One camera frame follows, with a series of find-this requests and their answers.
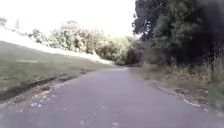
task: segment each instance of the path curve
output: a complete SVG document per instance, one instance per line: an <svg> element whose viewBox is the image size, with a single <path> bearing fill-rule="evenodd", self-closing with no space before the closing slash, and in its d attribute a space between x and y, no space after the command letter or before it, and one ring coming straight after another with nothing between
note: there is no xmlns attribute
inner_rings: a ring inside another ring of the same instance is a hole
<svg viewBox="0 0 224 128"><path fill-rule="evenodd" d="M0 128L224 128L224 119L133 76L92 72L0 109Z"/></svg>

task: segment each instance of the white sky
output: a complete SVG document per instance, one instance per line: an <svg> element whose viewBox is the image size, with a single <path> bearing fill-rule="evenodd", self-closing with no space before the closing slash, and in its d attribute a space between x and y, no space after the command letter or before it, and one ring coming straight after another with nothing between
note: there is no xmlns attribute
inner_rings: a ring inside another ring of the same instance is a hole
<svg viewBox="0 0 224 128"><path fill-rule="evenodd" d="M131 35L135 0L0 0L0 16L43 31L75 20L110 34Z"/></svg>

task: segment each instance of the treeline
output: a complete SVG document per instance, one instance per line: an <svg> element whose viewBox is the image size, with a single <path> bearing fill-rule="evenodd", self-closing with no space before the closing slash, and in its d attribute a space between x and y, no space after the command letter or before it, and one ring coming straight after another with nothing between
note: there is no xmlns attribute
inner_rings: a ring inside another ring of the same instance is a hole
<svg viewBox="0 0 224 128"><path fill-rule="evenodd" d="M83 29L75 21L64 23L50 34L34 30L30 36L53 48L98 55L119 65L134 64L139 59L139 53L134 52L138 42L135 37L111 37L103 31Z"/></svg>
<svg viewBox="0 0 224 128"><path fill-rule="evenodd" d="M222 60L223 5L219 0L137 0L133 27L148 46L147 61L200 65Z"/></svg>

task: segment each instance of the paved path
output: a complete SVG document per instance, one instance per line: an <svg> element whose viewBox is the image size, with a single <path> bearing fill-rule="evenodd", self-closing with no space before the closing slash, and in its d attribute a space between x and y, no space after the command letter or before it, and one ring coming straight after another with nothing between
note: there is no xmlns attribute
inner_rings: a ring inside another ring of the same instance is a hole
<svg viewBox="0 0 224 128"><path fill-rule="evenodd" d="M89 73L47 96L3 107L0 128L224 128L224 119L124 68Z"/></svg>

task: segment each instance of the dry grass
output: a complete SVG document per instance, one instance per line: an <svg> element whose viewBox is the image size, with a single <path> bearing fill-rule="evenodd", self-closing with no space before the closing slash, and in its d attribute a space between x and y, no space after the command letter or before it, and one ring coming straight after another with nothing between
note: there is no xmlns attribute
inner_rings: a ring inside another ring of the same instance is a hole
<svg viewBox="0 0 224 128"><path fill-rule="evenodd" d="M224 110L224 67L217 62L214 65L214 74L207 64L193 68L146 65L133 71L147 80L162 81L166 88L201 104Z"/></svg>
<svg viewBox="0 0 224 128"><path fill-rule="evenodd" d="M77 57L42 53L4 42L0 42L0 62L0 100L11 98L35 83L41 84L61 76L65 79L75 78L86 72L113 67Z"/></svg>

